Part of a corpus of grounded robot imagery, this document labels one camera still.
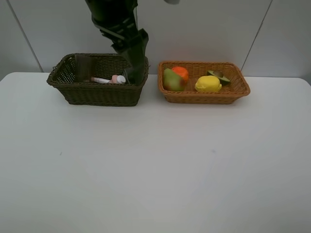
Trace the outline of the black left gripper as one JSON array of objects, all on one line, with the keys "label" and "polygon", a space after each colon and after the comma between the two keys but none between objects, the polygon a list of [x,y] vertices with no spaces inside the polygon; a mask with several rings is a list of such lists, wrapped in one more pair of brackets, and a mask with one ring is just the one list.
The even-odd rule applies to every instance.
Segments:
[{"label": "black left gripper", "polygon": [[122,18],[119,22],[99,21],[92,16],[92,22],[101,34],[112,41],[112,48],[116,53],[126,59],[131,68],[135,70],[136,84],[140,85],[145,73],[145,51],[149,41],[148,33],[138,29],[133,14]]}]

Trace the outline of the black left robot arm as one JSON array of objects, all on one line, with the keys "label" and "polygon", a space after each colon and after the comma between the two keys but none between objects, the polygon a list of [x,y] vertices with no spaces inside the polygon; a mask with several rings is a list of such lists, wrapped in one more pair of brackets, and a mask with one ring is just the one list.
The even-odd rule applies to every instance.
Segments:
[{"label": "black left robot arm", "polygon": [[130,84],[140,85],[145,74],[147,32],[138,29],[134,9],[136,0],[87,0],[92,22],[112,41],[112,48],[129,63],[125,70]]}]

